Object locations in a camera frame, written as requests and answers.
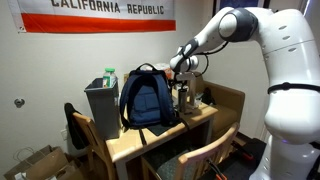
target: cable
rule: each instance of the cable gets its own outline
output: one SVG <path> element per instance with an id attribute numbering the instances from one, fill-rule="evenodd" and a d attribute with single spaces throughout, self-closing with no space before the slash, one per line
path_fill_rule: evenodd
<path id="1" fill-rule="evenodd" d="M 217 52 L 220 52 L 221 50 L 223 50 L 223 49 L 228 45 L 228 43 L 229 43 L 229 42 L 226 41 L 219 49 L 217 49 L 217 50 L 215 50 L 215 51 L 212 51 L 212 52 L 201 52 L 201 53 L 195 54 L 195 55 L 203 55 L 203 56 L 206 57 L 206 60 L 207 60 L 207 65 L 206 65 L 205 69 L 202 71 L 201 74 L 197 75 L 196 77 L 199 77 L 199 76 L 203 75 L 203 74 L 207 71 L 207 69 L 208 69 L 208 67 L 209 67 L 209 58 L 208 58 L 208 55 L 212 55 L 212 54 L 215 54 L 215 53 L 217 53 Z"/>
<path id="2" fill-rule="evenodd" d="M 195 55 L 211 55 L 211 54 L 215 54 L 217 52 L 220 52 L 222 49 L 224 49 L 227 45 L 228 45 L 228 41 L 226 41 L 221 48 L 217 49 L 216 51 L 212 51 L 212 52 L 201 52 L 201 53 L 197 53 Z"/>

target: wall outlet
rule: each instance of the wall outlet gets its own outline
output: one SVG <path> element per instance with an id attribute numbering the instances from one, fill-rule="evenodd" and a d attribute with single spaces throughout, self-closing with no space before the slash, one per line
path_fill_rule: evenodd
<path id="1" fill-rule="evenodd" d="M 68 138 L 68 131 L 67 131 L 67 129 L 61 130 L 60 133 L 61 133 L 62 139 L 63 139 L 64 141 L 66 141 L 67 138 Z"/>

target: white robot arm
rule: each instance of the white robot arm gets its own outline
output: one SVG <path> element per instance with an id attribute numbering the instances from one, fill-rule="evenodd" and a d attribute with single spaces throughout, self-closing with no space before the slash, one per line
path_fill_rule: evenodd
<path id="1" fill-rule="evenodd" d="M 265 125 L 271 136 L 250 179 L 307 179 L 320 155 L 320 59 L 312 31 L 298 10 L 273 13 L 263 8 L 224 8 L 180 47 L 171 69 L 197 67 L 189 57 L 216 49 L 224 41 L 255 40 L 269 77 Z"/>

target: plastic bottle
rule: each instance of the plastic bottle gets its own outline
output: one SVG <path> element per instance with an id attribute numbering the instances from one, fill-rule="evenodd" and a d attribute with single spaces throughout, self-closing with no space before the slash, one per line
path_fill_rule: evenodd
<path id="1" fill-rule="evenodd" d="M 112 88 L 117 82 L 118 78 L 114 73 L 114 68 L 105 68 L 105 73 L 103 74 L 102 87 Z"/>

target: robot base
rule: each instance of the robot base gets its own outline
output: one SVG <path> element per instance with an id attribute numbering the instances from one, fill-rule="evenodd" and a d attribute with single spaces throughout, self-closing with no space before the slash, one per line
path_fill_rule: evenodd
<path id="1" fill-rule="evenodd" d="M 285 144 L 270 136 L 261 162 L 250 180 L 306 179 L 320 151 L 310 144 Z"/>

